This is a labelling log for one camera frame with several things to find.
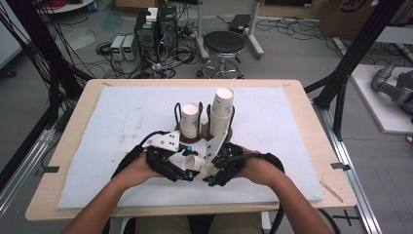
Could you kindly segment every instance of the cardboard box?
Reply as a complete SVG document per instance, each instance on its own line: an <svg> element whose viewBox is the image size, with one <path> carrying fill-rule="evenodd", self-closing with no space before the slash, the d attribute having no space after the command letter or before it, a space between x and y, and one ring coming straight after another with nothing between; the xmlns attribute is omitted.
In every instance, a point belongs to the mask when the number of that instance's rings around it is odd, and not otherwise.
<svg viewBox="0 0 413 234"><path fill-rule="evenodd" d="M319 30L325 37L355 39L377 1L330 0L319 21Z"/></svg>
<svg viewBox="0 0 413 234"><path fill-rule="evenodd" d="M329 0L313 0L311 9L315 12L322 13L328 5Z"/></svg>
<svg viewBox="0 0 413 234"><path fill-rule="evenodd" d="M164 0L116 0L117 8L154 8L162 7Z"/></svg>

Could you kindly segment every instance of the paper cup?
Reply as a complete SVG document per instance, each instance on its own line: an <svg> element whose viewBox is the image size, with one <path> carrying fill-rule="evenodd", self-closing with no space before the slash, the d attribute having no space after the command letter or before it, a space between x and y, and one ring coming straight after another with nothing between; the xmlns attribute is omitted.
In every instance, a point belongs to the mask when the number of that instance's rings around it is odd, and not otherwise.
<svg viewBox="0 0 413 234"><path fill-rule="evenodd" d="M179 127L186 132L197 132L200 109L195 103L187 103L182 108L182 118Z"/></svg>
<svg viewBox="0 0 413 234"><path fill-rule="evenodd" d="M181 128L180 132L181 132L181 134L182 134L184 137L187 137L187 138L196 138L196 137L198 137L198 135L201 133L201 128L200 128L200 130L198 131L198 133L197 133L197 130L195 130L195 131L188 131L188 130L185 130L185 129L182 129L182 128Z"/></svg>
<svg viewBox="0 0 413 234"><path fill-rule="evenodd" d="M219 171L213 166L213 164L206 163L204 159L193 154L190 154L186 157L185 161L182 164L182 170L192 170L200 172L197 176L195 176L195 178L200 181L203 181L203 178L205 177L214 176Z"/></svg>
<svg viewBox="0 0 413 234"><path fill-rule="evenodd" d="M229 88L219 88L216 91L212 104L212 112L219 118L227 118L232 115L234 104L234 91Z"/></svg>
<svg viewBox="0 0 413 234"><path fill-rule="evenodd" d="M192 170L192 171L197 171L200 172L201 169L203 168L203 165L205 163L205 160L195 156L193 154L190 154L188 156L186 156L185 161L183 161L183 165L182 165L182 170Z"/></svg>
<svg viewBox="0 0 413 234"><path fill-rule="evenodd" d="M231 116L227 118L219 118L213 111L210 112L209 133L216 137L224 131L228 131L231 123Z"/></svg>

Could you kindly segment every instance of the white board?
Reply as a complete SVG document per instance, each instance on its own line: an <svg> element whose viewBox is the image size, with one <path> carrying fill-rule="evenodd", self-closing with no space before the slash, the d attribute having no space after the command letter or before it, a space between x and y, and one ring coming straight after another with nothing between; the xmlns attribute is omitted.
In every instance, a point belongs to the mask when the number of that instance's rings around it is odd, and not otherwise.
<svg viewBox="0 0 413 234"><path fill-rule="evenodd" d="M213 102L217 88L106 87L67 175L58 207L83 208L109 181L122 158L155 131L173 131L177 102ZM306 148L281 88L232 88L236 114L231 142L283 162L286 173L310 201L323 199ZM207 122L204 111L202 123ZM171 157L181 165L183 156ZM198 180L152 178L129 189L118 207L259 203L278 201L266 186L235 178L224 187Z"/></svg>
<svg viewBox="0 0 413 234"><path fill-rule="evenodd" d="M413 116L404 112L400 105L394 103L389 96L371 89L374 75L382 68L383 66L359 65L352 74L353 79L356 81L357 90L364 99L382 133L412 134L413 125L411 119ZM398 75L411 69L396 67L387 83L395 86Z"/></svg>

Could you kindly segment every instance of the black stool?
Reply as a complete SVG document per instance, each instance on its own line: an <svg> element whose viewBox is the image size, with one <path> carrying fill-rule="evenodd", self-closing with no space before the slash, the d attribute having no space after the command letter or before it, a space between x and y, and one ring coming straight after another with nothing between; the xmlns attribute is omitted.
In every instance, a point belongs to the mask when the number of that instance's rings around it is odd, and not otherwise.
<svg viewBox="0 0 413 234"><path fill-rule="evenodd" d="M244 39L237 33L230 31L213 31L204 37L204 48L218 59L211 59L203 66L203 74L207 78L213 78L222 74L225 78L244 78L238 67L231 61L235 58L240 63L238 56L244 51Z"/></svg>

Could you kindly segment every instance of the floor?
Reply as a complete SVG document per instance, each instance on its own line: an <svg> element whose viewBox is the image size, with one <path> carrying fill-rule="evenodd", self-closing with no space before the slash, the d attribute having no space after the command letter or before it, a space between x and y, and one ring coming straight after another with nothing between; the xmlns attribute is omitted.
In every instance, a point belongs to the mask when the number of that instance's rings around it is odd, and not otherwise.
<svg viewBox="0 0 413 234"><path fill-rule="evenodd" d="M131 33L134 27L133 16L132 13L118 13L108 8L94 14L83 10L70 15L63 14L59 21L66 23L68 27L84 27L94 33L96 41L76 53L96 77L103 77L109 66L92 63L102 60L94 49L99 43L110 41L117 33ZM219 19L214 17L206 19L205 25L217 20ZM213 27L222 28L225 24L215 23ZM329 49L332 44L324 39L310 39L311 37L295 34L296 37L306 39L297 40L291 38L291 35L282 34L282 30L264 30L269 28L265 25L258 27L255 36L265 55L257 60L250 50L246 50L240 56L242 63L239 67L245 79L297 79L305 87L327 76L340 61L339 53ZM313 30L318 33L317 29L304 32L310 33ZM362 63L383 65L383 59L390 61L399 58L383 48L386 46L375 45ZM399 61L400 65L411 66L403 58ZM134 65L133 62L122 64L125 70L132 70ZM0 75L0 169L4 168L48 107L48 91L27 57L17 56L12 60L11 66L17 71L16 77L9 77L4 71ZM174 78L196 78L201 66L199 62L179 66L175 69ZM309 98L316 97L318 92L310 93ZM342 126L344 142L381 231L412 233L413 185L409 179L413 176L413 146L405 141L404 135L380 132L352 82L348 84ZM45 164L52 154L53 150L45 156ZM25 210L41 179L38 176L39 170L41 167L37 165L11 206L1 216L2 233L57 233L67 224L68 220L31 222L24 218ZM365 233L361 221L357 219L359 215L356 208L327 211L333 215L343 233ZM286 219L280 233L292 233Z"/></svg>

